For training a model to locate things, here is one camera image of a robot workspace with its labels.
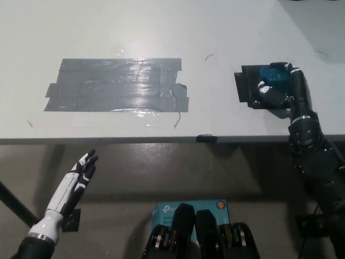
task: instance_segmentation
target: table surface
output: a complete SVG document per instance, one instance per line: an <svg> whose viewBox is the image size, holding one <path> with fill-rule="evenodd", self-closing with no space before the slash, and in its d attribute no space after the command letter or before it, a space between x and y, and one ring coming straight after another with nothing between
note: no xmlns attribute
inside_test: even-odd
<svg viewBox="0 0 345 259"><path fill-rule="evenodd" d="M0 3L0 143L274 141L288 119L238 100L242 65L302 68L324 133L344 136L345 1ZM189 112L44 112L63 58L181 58Z"/></svg>

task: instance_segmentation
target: gray floor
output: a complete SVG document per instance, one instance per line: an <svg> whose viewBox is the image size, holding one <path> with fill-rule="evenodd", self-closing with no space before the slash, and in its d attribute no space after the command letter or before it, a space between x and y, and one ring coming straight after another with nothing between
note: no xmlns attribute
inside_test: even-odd
<svg viewBox="0 0 345 259"><path fill-rule="evenodd" d="M165 200L228 199L231 221L252 229L261 258L297 258L294 216L315 204L290 170L285 145L132 144L0 146L0 180L42 215L63 175L91 148L97 171L81 201L78 233L64 233L53 258L140 258L150 213ZM0 203L0 258L28 227ZM310 240L304 258L335 258Z"/></svg>

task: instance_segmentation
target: tape strip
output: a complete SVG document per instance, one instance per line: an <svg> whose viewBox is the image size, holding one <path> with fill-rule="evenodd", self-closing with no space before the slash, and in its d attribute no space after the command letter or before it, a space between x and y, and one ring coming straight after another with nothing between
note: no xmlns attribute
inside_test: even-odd
<svg viewBox="0 0 345 259"><path fill-rule="evenodd" d="M50 98L45 111L55 112L109 112L158 111L187 112L189 98Z"/></svg>
<svg viewBox="0 0 345 259"><path fill-rule="evenodd" d="M46 97L51 98L117 98L132 97L187 97L187 87L181 84L114 84L114 83L80 83L50 84Z"/></svg>
<svg viewBox="0 0 345 259"><path fill-rule="evenodd" d="M181 71L181 58L137 58L137 59L74 59L64 58L62 71Z"/></svg>

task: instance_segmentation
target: black cable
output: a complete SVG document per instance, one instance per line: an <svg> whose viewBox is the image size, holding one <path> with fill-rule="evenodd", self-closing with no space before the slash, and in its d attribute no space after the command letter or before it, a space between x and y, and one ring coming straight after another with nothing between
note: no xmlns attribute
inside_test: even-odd
<svg viewBox="0 0 345 259"><path fill-rule="evenodd" d="M316 208L314 209L313 215L316 214L316 212L318 211L318 209L319 209L319 205L317 205ZM304 239L303 239L302 246L301 246L301 249L300 249L300 253L298 254L298 259L302 259L304 247L306 246L306 241L307 241L307 239L304 238Z"/></svg>

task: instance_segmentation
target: robotic hand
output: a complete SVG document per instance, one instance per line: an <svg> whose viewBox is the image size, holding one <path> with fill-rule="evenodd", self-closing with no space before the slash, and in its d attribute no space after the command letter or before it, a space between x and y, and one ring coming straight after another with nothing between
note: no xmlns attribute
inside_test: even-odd
<svg viewBox="0 0 345 259"><path fill-rule="evenodd" d="M321 130L317 113L311 108L303 72L290 63L273 63L290 72L292 96L278 93L264 81L258 85L263 101L277 108L289 103L291 124L288 140L294 168L305 191L316 200L326 219L326 228L338 258L345 258L345 160Z"/></svg>
<svg viewBox="0 0 345 259"><path fill-rule="evenodd" d="M93 173L98 157L95 150L86 153L62 179L44 218L34 225L11 259L49 259L59 240L59 230L73 213Z"/></svg>

